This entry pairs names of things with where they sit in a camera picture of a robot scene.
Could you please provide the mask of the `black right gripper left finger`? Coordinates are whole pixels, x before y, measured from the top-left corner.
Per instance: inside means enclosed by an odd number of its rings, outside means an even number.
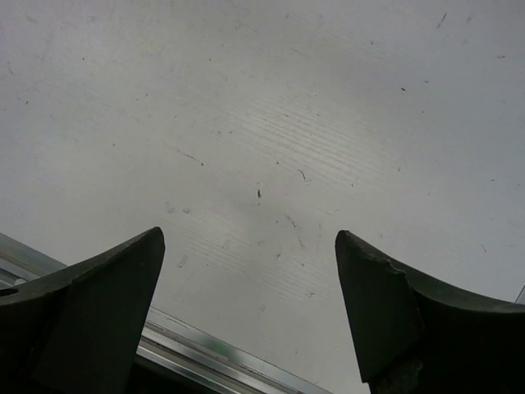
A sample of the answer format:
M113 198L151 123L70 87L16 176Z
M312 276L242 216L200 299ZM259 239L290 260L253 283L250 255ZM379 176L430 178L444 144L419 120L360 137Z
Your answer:
M1 291L3 393L123 393L165 254L160 227Z

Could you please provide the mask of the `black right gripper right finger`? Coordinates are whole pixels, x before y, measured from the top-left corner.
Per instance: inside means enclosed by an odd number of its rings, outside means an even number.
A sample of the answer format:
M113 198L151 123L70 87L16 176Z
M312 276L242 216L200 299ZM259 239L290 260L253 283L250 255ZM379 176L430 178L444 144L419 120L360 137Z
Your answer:
M521 393L524 308L450 285L342 230L336 262L373 393Z

